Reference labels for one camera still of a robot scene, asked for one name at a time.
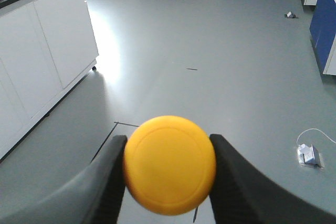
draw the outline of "gray floor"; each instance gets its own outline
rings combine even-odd
[[[311,132],[324,169],[302,167],[296,138],[336,138],[336,82],[320,76],[312,11],[300,0],[88,0],[97,72],[4,160],[0,216],[41,199],[84,168],[114,122],[180,115],[224,135],[258,169],[336,214],[336,145]],[[285,19],[288,11],[298,19]],[[114,134],[130,136],[120,125]],[[188,223],[151,214],[125,195],[119,223]],[[209,201],[196,223],[213,223]]]

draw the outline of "yellow disc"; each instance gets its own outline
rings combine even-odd
[[[124,177],[132,196],[162,215],[179,215],[197,207],[209,194],[216,157],[207,134],[178,116],[143,123],[128,140]]]

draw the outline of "small white object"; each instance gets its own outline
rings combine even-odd
[[[298,147],[298,158],[301,165],[318,165],[321,166],[318,150],[311,145],[301,144]]]
[[[287,18],[294,18],[294,14],[292,12],[287,13]]]

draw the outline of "white cable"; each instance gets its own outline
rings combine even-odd
[[[333,143],[336,144],[336,142],[335,142],[333,139],[331,139],[330,137],[328,137],[323,131],[321,131],[321,130],[319,130],[319,129],[317,129],[317,128],[310,128],[310,129],[307,129],[307,130],[301,132],[301,134],[300,134],[300,135],[298,136],[298,138],[296,139],[296,144],[299,146],[298,142],[299,142],[300,136],[301,136],[303,133],[305,133],[305,132],[307,132],[307,131],[312,131],[312,130],[321,132],[321,133],[322,133],[323,135],[325,135],[330,141],[332,141]]]

